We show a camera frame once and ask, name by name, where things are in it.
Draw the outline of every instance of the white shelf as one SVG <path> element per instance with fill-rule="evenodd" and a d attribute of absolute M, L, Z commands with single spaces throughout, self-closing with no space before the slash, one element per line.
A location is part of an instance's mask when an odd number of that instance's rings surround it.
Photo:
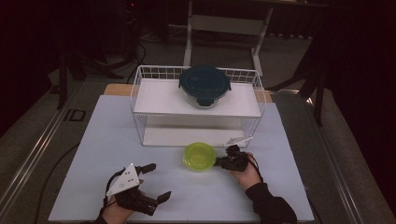
<path fill-rule="evenodd" d="M 245 136 L 242 125 L 243 119 L 238 118 L 148 116 L 143 145 L 184 147 L 205 142 L 223 147 L 231 138 Z"/>
<path fill-rule="evenodd" d="M 142 78 L 134 107 L 136 115 L 188 115 L 237 118 L 260 118 L 253 87 L 249 83 L 231 83 L 231 91 L 213 108 L 190 105 L 177 79 Z"/>

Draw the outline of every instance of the black sleeve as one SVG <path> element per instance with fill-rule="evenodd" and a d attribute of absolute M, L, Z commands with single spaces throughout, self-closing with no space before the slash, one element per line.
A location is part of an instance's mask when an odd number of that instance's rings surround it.
<path fill-rule="evenodd" d="M 99 217 L 94 221 L 94 222 L 81 222 L 80 224 L 107 224 L 105 219 L 102 217 L 102 215 L 99 215 Z"/>
<path fill-rule="evenodd" d="M 253 211 L 260 216 L 261 224 L 297 223 L 297 216 L 290 205 L 280 197 L 274 197 L 265 183 L 256 184 L 246 191 L 253 201 Z"/>

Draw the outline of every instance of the hand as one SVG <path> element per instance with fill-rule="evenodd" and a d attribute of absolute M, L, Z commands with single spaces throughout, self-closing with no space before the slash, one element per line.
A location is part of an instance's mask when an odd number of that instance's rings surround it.
<path fill-rule="evenodd" d="M 254 162 L 252 153 L 248 152 L 247 156 L 250 159 L 250 161 Z M 262 182 L 260 180 L 259 174 L 257 173 L 256 169 L 251 163 L 247 165 L 247 168 L 245 169 L 244 172 L 230 171 L 230 174 L 233 175 L 238 180 L 238 184 L 244 190 L 247 190 L 253 185 Z"/>
<path fill-rule="evenodd" d="M 114 195 L 110 197 L 110 200 L 107 204 L 110 204 L 105 208 L 105 211 L 102 214 L 102 217 L 105 219 L 107 224 L 124 224 L 126 219 L 134 213 L 133 210 L 125 209 L 119 207 L 116 202 L 116 198 Z"/>

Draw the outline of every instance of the lime green bowl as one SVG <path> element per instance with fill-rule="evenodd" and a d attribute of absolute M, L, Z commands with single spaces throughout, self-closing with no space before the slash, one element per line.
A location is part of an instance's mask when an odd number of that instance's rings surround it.
<path fill-rule="evenodd" d="M 193 171 L 208 170 L 215 164 L 215 161 L 215 149 L 206 143 L 192 143 L 184 149 L 183 162 Z"/>

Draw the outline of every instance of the white tabletop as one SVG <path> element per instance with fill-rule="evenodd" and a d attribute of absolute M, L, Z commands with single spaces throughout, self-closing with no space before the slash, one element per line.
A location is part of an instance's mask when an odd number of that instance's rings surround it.
<path fill-rule="evenodd" d="M 171 190 L 154 216 L 134 213 L 136 222 L 251 222 L 259 220 L 251 201 L 227 171 L 214 167 L 194 173 L 182 163 L 183 147 L 143 147 L 134 127 L 129 97 L 102 95 L 93 111 L 78 152 L 49 221 L 95 220 L 105 197 L 108 179 L 133 163 L 156 163 L 157 169 L 141 175 L 139 189 L 156 198 Z M 216 148 L 224 156 L 225 148 Z M 248 147 L 260 165 L 270 191 L 283 197 L 301 221 L 313 220 L 304 186 L 276 105 L 268 103 Z"/>

